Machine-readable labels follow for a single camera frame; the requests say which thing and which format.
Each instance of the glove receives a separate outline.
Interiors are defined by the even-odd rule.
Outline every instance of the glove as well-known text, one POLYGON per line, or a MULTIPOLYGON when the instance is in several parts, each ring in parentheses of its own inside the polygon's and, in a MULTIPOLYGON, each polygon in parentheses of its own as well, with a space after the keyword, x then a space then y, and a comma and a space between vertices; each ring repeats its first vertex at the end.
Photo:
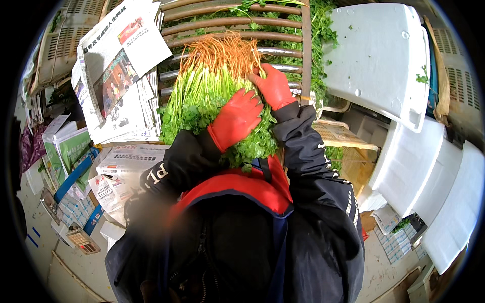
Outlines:
POLYGON ((207 131, 221 153, 246 138, 261 122, 258 115, 263 110, 264 104, 259 103, 260 97, 252 98, 252 96, 254 96, 254 90, 247 94, 244 94, 244 88, 238 90, 221 108, 214 122, 207 127, 207 131))
POLYGON ((266 79, 252 74, 248 76, 248 79, 262 92, 264 99, 271 105, 273 111, 295 102, 296 99, 291 96, 288 79, 286 79, 285 74, 272 67, 269 63, 263 63, 261 67, 267 74, 266 79))

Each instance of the purple cloth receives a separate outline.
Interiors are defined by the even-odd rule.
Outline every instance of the purple cloth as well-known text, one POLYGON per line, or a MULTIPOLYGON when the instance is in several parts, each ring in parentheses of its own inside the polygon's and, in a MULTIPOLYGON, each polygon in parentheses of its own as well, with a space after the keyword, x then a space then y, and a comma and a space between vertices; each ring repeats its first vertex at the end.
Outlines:
POLYGON ((27 124, 22 133, 22 173, 28 170, 32 164, 46 154, 42 134, 47 126, 38 125, 33 129, 33 136, 30 133, 27 124))

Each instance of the stack of newspapers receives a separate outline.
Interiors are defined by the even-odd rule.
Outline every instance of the stack of newspapers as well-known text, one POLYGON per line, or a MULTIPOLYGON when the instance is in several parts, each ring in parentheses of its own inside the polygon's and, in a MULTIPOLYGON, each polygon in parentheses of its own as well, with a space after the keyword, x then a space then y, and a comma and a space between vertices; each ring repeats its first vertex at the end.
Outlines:
POLYGON ((162 19, 159 3, 125 0, 80 40, 71 83, 94 144, 158 140, 162 19))

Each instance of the red rubber glove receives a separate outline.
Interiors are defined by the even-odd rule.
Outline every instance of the red rubber glove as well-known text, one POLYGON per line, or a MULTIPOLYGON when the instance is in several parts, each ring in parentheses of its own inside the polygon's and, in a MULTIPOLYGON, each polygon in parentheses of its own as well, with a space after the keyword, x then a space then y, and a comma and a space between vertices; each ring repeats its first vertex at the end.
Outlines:
POLYGON ((207 127, 207 131, 221 153, 246 138, 261 122, 258 115, 263 110, 264 104, 259 103, 260 97, 252 98, 252 96, 254 96, 254 90, 247 94, 244 94, 244 88, 238 90, 221 108, 214 122, 207 127))
POLYGON ((296 99, 291 96, 288 79, 285 74, 272 67, 269 63, 263 63, 261 67, 267 74, 266 79, 257 75, 249 75, 247 78, 262 92, 264 99, 271 105, 273 111, 295 102, 296 99))

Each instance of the black jacket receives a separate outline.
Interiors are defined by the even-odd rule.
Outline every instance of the black jacket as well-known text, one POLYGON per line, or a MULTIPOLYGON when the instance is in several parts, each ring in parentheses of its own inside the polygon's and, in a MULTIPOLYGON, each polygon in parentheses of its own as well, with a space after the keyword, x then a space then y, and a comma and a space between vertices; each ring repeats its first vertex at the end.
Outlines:
MULTIPOLYGON (((352 185, 329 169, 322 138, 311 127, 312 106, 293 102, 273 115, 294 205, 288 217, 285 301, 354 302, 362 287, 364 250, 352 185)), ((142 175, 146 192, 125 205, 126 233, 105 259, 119 302, 155 301, 160 249, 167 239, 164 214, 180 193, 222 169, 219 157, 207 132, 181 131, 163 161, 142 175)), ((186 285, 197 285, 191 280, 204 275, 218 293, 206 302, 264 302, 275 267, 272 237, 271 216, 244 197, 225 195, 189 208, 170 236, 172 295, 180 298, 186 285)))

